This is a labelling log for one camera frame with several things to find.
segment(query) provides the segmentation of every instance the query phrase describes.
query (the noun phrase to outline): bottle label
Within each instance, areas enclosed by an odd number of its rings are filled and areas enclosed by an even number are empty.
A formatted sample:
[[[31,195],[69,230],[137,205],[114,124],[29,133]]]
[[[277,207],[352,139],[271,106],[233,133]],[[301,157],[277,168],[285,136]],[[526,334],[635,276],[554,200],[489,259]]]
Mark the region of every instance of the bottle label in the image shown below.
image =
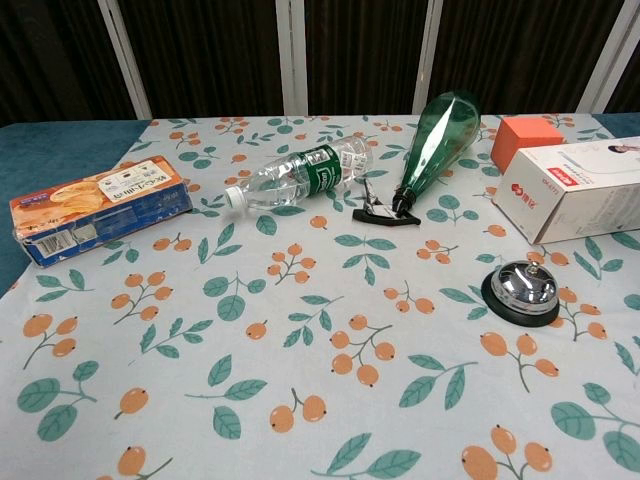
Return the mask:
[[[309,195],[329,190],[340,182],[342,168],[336,152],[327,145],[298,153],[309,175]]]

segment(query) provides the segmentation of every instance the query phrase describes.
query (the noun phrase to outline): product box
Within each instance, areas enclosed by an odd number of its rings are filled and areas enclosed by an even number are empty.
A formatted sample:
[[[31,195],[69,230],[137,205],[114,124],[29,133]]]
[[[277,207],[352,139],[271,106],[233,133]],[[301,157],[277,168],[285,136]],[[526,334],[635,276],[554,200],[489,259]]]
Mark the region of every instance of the product box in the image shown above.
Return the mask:
[[[43,267],[192,208],[164,157],[147,158],[10,202],[14,236]]]
[[[530,243],[640,228],[640,137],[520,149],[493,201]]]
[[[493,142],[491,159],[504,173],[519,148],[557,145],[564,141],[562,132],[542,117],[505,117]]]

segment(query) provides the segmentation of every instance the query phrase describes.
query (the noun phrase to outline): plastic water bottle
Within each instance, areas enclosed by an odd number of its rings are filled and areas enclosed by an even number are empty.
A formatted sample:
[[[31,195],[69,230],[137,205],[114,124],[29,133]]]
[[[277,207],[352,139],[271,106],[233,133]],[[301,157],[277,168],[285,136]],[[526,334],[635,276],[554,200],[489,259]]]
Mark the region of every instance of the plastic water bottle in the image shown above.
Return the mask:
[[[322,190],[351,182],[371,168],[373,154],[359,137],[345,137],[268,163],[243,186],[227,188],[231,208],[294,205]]]

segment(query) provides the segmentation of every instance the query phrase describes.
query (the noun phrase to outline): dark curtain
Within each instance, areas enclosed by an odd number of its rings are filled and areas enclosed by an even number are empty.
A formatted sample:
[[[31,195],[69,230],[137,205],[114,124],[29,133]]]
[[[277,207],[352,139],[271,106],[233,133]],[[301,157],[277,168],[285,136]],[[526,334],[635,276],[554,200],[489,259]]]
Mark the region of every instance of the dark curtain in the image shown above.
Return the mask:
[[[446,0],[429,98],[473,92],[484,113],[575,111],[623,0]]]
[[[95,0],[0,1],[0,126],[130,118]]]
[[[640,43],[636,45],[605,111],[640,112]]]
[[[427,5],[305,0],[309,113],[411,113]]]
[[[282,114],[274,0],[124,0],[155,117]]]

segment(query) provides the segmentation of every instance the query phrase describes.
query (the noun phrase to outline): box label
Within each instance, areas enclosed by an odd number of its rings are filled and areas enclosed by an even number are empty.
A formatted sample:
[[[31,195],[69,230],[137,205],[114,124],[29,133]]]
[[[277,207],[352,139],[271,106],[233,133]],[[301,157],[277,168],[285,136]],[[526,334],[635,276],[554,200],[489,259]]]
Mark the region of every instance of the box label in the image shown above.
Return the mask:
[[[68,230],[54,233],[53,235],[47,235],[35,242],[38,251],[44,258],[48,258],[51,255],[55,255],[58,252],[62,252],[67,248],[75,247],[77,242]]]
[[[571,175],[569,175],[559,167],[551,167],[547,168],[547,170],[567,187],[578,185],[578,182],[576,182]]]
[[[116,203],[151,190],[169,180],[171,180],[169,175],[148,160],[103,178],[98,182],[98,186],[109,200]]]
[[[340,182],[342,168],[336,152],[327,145],[299,153],[309,175],[309,195],[330,190]]]

